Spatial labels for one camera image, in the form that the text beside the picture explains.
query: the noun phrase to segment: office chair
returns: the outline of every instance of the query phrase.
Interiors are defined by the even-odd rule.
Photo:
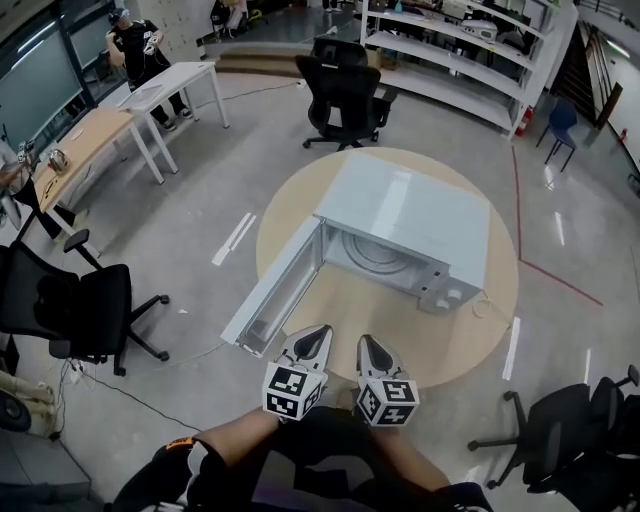
[[[576,150],[576,143],[569,134],[569,128],[575,126],[576,124],[578,124],[578,114],[576,113],[576,108],[564,98],[558,98],[556,106],[553,108],[551,114],[549,115],[549,122],[547,123],[547,127],[542,132],[540,140],[538,140],[538,143],[536,144],[536,147],[538,147],[542,142],[542,139],[544,139],[544,136],[547,134],[549,128],[551,128],[551,133],[556,138],[556,141],[553,143],[551,151],[549,151],[549,156],[547,156],[547,159],[544,161],[545,165],[549,163],[551,156],[555,155],[558,150],[564,145],[571,148],[571,153],[569,153],[569,156],[562,166],[562,169],[560,169],[560,172],[564,171],[565,167],[569,163],[569,160],[571,160],[571,157]]]
[[[318,57],[322,64],[329,66],[340,64],[366,66],[369,63],[367,51],[361,44],[328,37],[318,37],[313,42],[311,55]]]
[[[629,366],[627,378],[613,383],[604,377],[589,399],[589,386],[575,384],[542,398],[525,418],[520,397],[507,391],[503,398],[513,400],[518,421],[518,436],[498,441],[471,441],[470,451],[491,446],[516,445],[516,451],[500,478],[487,482],[489,489],[504,483],[511,471],[525,464],[522,480],[535,484],[551,475],[556,468],[571,463],[581,453],[601,448],[619,415],[622,403],[620,387],[638,383],[638,370]]]
[[[376,129],[387,124],[398,93],[388,89],[382,98],[374,98],[380,82],[377,69],[350,64],[328,67],[317,57],[303,55],[296,56],[296,64],[313,94],[309,120],[321,135],[305,140],[303,147],[311,147],[312,142],[337,142],[342,151],[347,146],[361,148],[361,139],[378,140]],[[329,124],[332,107],[340,110],[342,126]]]
[[[167,352],[157,352],[131,325],[157,302],[168,304],[169,296],[156,295],[131,311],[129,268],[102,268],[84,247],[88,239],[85,229],[64,246],[96,269],[82,277],[49,265],[22,242],[0,247],[0,331],[48,339],[49,353],[58,359],[102,364],[114,356],[114,373],[121,377],[127,338],[168,361]]]

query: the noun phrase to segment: red floor line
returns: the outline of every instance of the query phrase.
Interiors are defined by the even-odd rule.
[[[597,299],[594,299],[591,295],[589,295],[586,292],[583,292],[580,288],[576,288],[571,283],[568,283],[567,281],[565,281],[563,279],[560,279],[558,276],[553,275],[551,272],[548,272],[548,271],[544,270],[543,268],[539,267],[538,265],[535,265],[535,264],[523,259],[523,257],[522,257],[522,227],[521,227],[521,223],[520,223],[520,177],[518,175],[518,160],[516,158],[516,150],[513,147],[513,145],[511,146],[511,152],[513,153],[513,171],[514,171],[515,178],[516,178],[516,219],[517,219],[517,223],[518,223],[518,226],[517,226],[518,227],[518,260],[521,261],[522,263],[524,263],[525,265],[531,267],[532,269],[537,270],[541,274],[544,274],[545,276],[550,277],[554,281],[565,285],[567,288],[571,288],[574,292],[576,292],[576,293],[582,295],[583,297],[589,299],[590,301],[594,302],[598,306],[604,306],[604,304],[602,302],[600,302]]]
[[[516,217],[518,222],[518,259],[522,258],[522,231],[520,227],[520,177],[518,175],[518,160],[516,159],[516,150],[511,146],[513,153],[513,171],[516,175]]]
[[[528,265],[529,267],[531,267],[534,270],[537,270],[538,272],[544,274],[545,276],[550,277],[551,279],[553,279],[554,281],[559,282],[560,284],[565,285],[568,288],[571,288],[574,292],[579,293],[580,295],[582,295],[583,297],[589,299],[591,302],[595,302],[598,306],[604,306],[604,304],[602,302],[600,302],[598,299],[594,299],[591,295],[589,295],[586,292],[583,292],[580,288],[576,288],[575,286],[573,286],[571,283],[567,283],[566,281],[560,279],[558,276],[554,276],[551,272],[547,272],[545,269],[540,268],[538,265],[534,265],[533,263],[530,263],[526,260],[520,260],[522,263],[524,263],[525,265]]]

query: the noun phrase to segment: microwave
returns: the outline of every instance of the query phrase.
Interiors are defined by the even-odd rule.
[[[452,313],[484,287],[490,213],[466,190],[351,153],[221,337],[261,357],[324,264],[413,295],[425,314]]]

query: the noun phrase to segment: wooden table top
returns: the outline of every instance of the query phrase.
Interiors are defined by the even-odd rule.
[[[40,209],[51,209],[69,184],[110,142],[133,122],[127,112],[97,108],[89,112],[59,143],[69,159],[71,167],[58,176],[46,163],[40,163],[35,173],[36,193]]]
[[[464,176],[423,155],[391,148],[364,148],[371,156],[408,167],[486,199]],[[347,158],[348,151],[320,158],[294,174],[269,204],[256,248],[261,277],[287,240],[313,214]],[[418,309],[418,299],[334,265],[323,265],[284,326],[286,334],[329,324],[334,337],[327,369],[356,380],[356,347],[372,334],[400,356],[418,387],[452,380],[478,365],[503,338],[518,297],[518,265],[504,221],[491,205],[485,288],[500,309],[476,299],[447,316]]]

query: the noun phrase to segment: kettle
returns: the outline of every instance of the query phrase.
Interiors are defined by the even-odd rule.
[[[49,167],[58,175],[62,176],[69,170],[69,159],[59,149],[53,149],[49,152]]]

